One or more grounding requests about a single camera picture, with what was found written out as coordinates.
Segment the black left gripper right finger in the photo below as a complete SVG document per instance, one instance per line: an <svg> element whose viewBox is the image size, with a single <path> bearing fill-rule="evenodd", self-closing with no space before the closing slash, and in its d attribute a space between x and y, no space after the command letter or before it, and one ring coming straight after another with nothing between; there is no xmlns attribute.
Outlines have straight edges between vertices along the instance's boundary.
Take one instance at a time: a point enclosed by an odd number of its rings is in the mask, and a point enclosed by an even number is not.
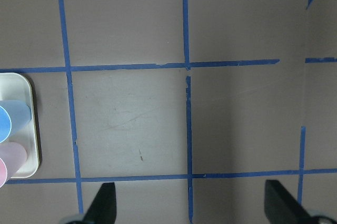
<svg viewBox="0 0 337 224"><path fill-rule="evenodd" d="M266 180L264 213L272 224L316 223L278 180Z"/></svg>

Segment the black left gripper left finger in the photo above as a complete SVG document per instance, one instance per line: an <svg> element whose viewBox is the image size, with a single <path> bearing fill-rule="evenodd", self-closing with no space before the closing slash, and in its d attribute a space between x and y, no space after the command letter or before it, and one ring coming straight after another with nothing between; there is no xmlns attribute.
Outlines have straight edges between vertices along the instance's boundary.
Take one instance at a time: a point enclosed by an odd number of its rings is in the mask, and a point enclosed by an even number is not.
<svg viewBox="0 0 337 224"><path fill-rule="evenodd" d="M114 224L116 216L117 203L115 183L103 183L82 219L82 223Z"/></svg>

